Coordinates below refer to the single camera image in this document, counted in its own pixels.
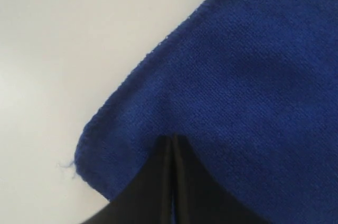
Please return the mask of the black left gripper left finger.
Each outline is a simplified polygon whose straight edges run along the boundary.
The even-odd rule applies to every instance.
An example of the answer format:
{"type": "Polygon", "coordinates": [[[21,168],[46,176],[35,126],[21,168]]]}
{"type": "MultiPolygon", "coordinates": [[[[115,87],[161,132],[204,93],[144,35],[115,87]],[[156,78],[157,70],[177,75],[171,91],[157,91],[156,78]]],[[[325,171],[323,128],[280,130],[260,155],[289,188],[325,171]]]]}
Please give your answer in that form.
{"type": "Polygon", "coordinates": [[[85,223],[171,223],[172,141],[160,136],[141,168],[125,189],[85,223]]]}

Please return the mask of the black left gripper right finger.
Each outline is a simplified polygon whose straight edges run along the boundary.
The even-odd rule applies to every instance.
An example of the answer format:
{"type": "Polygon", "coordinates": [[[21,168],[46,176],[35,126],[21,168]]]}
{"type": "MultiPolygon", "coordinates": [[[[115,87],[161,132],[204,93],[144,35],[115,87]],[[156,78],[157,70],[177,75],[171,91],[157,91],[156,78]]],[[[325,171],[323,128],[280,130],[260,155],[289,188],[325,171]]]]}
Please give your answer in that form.
{"type": "Polygon", "coordinates": [[[175,223],[264,223],[215,181],[185,136],[172,139],[175,223]]]}

